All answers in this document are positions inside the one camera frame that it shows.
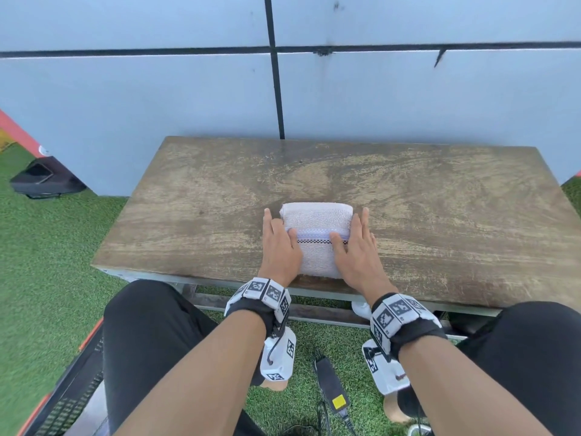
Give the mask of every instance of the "folded towel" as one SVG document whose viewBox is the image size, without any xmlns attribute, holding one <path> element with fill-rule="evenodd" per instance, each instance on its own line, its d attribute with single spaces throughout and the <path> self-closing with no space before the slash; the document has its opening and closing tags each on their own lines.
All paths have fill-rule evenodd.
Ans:
<svg viewBox="0 0 581 436">
<path fill-rule="evenodd" d="M 308 276 L 341 278 L 335 265 L 329 233 L 349 240 L 353 207 L 344 203 L 296 202 L 282 205 L 281 218 L 287 231 L 296 228 L 303 251 L 300 273 Z"/>
</svg>

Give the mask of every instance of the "hand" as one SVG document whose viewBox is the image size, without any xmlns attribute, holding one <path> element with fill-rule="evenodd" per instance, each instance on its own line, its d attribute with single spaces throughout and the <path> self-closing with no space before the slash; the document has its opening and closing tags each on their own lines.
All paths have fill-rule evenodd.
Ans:
<svg viewBox="0 0 581 436">
<path fill-rule="evenodd" d="M 298 275 L 303 252 L 296 239 L 296 229 L 285 231 L 281 219 L 273 219 L 270 210 L 264 210 L 262 225 L 262 265 L 258 276 L 271 278 L 287 287 Z"/>
<path fill-rule="evenodd" d="M 369 306 L 373 306 L 386 293 L 398 292 L 383 270 L 377 241 L 369 231 L 369 209 L 363 208 L 360 219 L 358 214 L 353 215 L 347 250 L 338 233 L 331 233 L 330 241 L 335 253 L 335 264 L 345 283 L 360 292 Z"/>
</svg>

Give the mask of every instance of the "yellow object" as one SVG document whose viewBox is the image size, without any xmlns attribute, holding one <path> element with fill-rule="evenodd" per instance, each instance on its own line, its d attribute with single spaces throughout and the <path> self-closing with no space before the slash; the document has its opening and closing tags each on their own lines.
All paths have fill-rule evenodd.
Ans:
<svg viewBox="0 0 581 436">
<path fill-rule="evenodd" d="M 12 138 L 6 133 L 2 128 L 0 128 L 0 152 L 3 152 L 6 148 L 14 143 Z"/>
<path fill-rule="evenodd" d="M 345 401 L 345 398 L 343 397 L 343 395 L 339 395 L 335 399 L 333 399 L 333 405 L 335 406 L 335 410 L 339 410 L 346 403 L 347 403 L 347 401 Z"/>
</svg>

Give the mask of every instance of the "wooden tabletop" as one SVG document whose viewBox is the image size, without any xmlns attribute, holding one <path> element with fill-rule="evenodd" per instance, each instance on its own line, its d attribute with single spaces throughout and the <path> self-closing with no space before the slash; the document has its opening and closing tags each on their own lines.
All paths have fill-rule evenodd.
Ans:
<svg viewBox="0 0 581 436">
<path fill-rule="evenodd" d="M 263 209 L 306 201 L 369 207 L 385 270 L 418 299 L 581 310 L 581 219 L 533 147 L 168 137 L 93 265 L 247 281 Z"/>
</svg>

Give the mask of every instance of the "green turf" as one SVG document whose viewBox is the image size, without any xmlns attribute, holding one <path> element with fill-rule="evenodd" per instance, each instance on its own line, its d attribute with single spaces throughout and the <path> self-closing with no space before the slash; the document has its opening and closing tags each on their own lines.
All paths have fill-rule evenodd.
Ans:
<svg viewBox="0 0 581 436">
<path fill-rule="evenodd" d="M 124 284 L 92 269 L 90 262 L 126 200 L 96 197 L 90 191 L 56 200 L 28 200 L 13 193 L 8 180 L 31 159 L 18 146 L 0 154 L 0 436 L 15 435 Z M 581 214 L 581 179 L 571 180 L 563 189 Z M 299 343 L 287 390 L 254 388 L 248 397 L 248 413 L 266 432 L 275 435 L 288 425 L 315 423 L 318 391 L 310 354 L 318 346 L 351 396 L 350 413 L 359 434 L 404 434 L 403 427 L 391 425 L 383 416 L 381 396 L 361 357 L 368 332 L 305 322 L 293 322 L 291 327 Z M 334 434 L 346 434 L 333 422 Z"/>
</svg>

